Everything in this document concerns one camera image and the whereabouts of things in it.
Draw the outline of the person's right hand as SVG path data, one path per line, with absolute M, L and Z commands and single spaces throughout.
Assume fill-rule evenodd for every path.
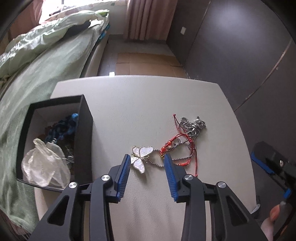
M 261 230 L 265 234 L 268 241 L 273 241 L 273 226 L 274 222 L 280 215 L 280 205 L 273 207 L 269 213 L 269 217 L 266 218 L 261 224 Z

